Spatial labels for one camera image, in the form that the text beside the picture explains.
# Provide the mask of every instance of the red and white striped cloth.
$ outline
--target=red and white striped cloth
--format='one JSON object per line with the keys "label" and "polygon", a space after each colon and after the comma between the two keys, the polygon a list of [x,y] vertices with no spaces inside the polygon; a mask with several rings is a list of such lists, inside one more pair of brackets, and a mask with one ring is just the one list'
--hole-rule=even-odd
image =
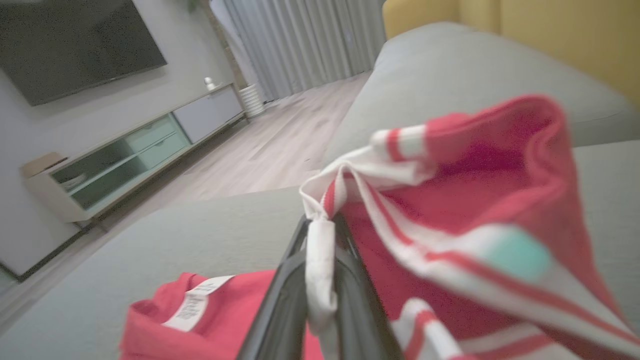
{"label": "red and white striped cloth", "polygon": [[325,359],[338,357],[338,210],[408,360],[640,358],[593,262],[563,112],[545,97],[378,131],[300,193]]}

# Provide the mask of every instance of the white wall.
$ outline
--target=white wall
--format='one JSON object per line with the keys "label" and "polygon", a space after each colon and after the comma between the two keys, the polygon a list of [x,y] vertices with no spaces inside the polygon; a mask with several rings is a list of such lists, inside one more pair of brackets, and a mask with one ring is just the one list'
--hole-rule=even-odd
{"label": "white wall", "polygon": [[31,107],[0,72],[0,261],[23,274],[76,229],[23,187],[19,167],[50,151],[72,156],[202,95],[203,78],[232,81],[220,43],[186,1],[134,0],[167,65]]}

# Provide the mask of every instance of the brown box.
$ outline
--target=brown box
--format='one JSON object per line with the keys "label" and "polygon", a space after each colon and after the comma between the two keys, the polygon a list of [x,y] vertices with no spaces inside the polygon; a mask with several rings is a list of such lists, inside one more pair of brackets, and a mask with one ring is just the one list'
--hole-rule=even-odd
{"label": "brown box", "polygon": [[25,178],[29,178],[36,174],[39,174],[46,170],[47,168],[65,161],[66,158],[63,158],[62,155],[57,152],[50,152],[44,156],[37,158],[36,160],[30,161],[23,166],[20,167],[20,171],[22,172],[22,176]]}

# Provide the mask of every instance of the cabinet leg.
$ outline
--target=cabinet leg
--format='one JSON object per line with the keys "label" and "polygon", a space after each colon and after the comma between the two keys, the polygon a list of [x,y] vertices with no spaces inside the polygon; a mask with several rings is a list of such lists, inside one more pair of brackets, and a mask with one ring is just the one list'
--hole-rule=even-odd
{"label": "cabinet leg", "polygon": [[91,218],[91,223],[94,226],[97,226],[100,230],[104,231],[105,234],[109,232],[109,229],[107,229],[107,227],[104,226],[104,224],[100,220],[96,218]]}

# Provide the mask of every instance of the teal patch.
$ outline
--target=teal patch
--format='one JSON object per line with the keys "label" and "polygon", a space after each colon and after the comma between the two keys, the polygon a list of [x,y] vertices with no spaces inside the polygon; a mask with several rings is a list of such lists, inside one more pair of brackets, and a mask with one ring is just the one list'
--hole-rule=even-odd
{"label": "teal patch", "polygon": [[502,235],[485,260],[492,267],[525,282],[536,282],[552,262],[547,248],[517,227]]}

